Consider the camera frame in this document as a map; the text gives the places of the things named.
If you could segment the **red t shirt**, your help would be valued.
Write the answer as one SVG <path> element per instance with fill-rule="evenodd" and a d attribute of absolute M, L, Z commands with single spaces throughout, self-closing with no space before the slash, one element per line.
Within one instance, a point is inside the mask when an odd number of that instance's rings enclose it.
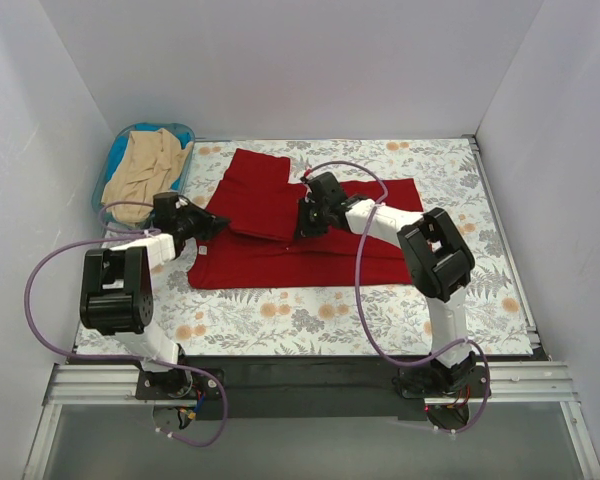
<path fill-rule="evenodd" d="M 229 225 L 198 245 L 188 272 L 195 289 L 344 287 L 354 284 L 358 236 L 337 229 L 295 237 L 306 188 L 289 181 L 290 161 L 237 150 L 207 208 Z"/>

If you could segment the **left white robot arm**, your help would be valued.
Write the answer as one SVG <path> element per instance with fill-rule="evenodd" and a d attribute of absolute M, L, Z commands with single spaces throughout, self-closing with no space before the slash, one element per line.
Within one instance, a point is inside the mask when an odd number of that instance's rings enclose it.
<path fill-rule="evenodd" d="M 181 347 L 153 321 L 151 273 L 180 257 L 189 240 L 209 241 L 229 224 L 228 218 L 176 192 L 158 193 L 153 197 L 152 233 L 112 248 L 89 250 L 84 257 L 82 325 L 124 345 L 144 370 L 160 373 L 158 387 L 173 400 L 191 392 L 193 377 L 177 365 Z"/>

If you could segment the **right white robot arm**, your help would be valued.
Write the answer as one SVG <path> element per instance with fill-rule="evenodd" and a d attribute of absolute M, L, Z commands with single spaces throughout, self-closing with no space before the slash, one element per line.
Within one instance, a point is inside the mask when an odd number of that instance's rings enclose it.
<path fill-rule="evenodd" d="M 435 208 L 421 213 L 385 204 L 389 189 L 379 177 L 378 199 L 349 195 L 331 172 L 306 171 L 301 182 L 307 192 L 298 201 L 296 233 L 301 237 L 324 234 L 329 227 L 359 237 L 354 266 L 354 294 L 361 326 L 376 353 L 400 369 L 430 372 L 434 389 L 455 397 L 469 384 L 475 351 L 468 338 L 467 287 L 475 258 L 448 213 Z M 361 299 L 362 257 L 366 241 L 379 240 L 399 249 L 412 285 L 424 296 L 431 324 L 431 353 L 417 361 L 399 361 L 375 341 Z"/>

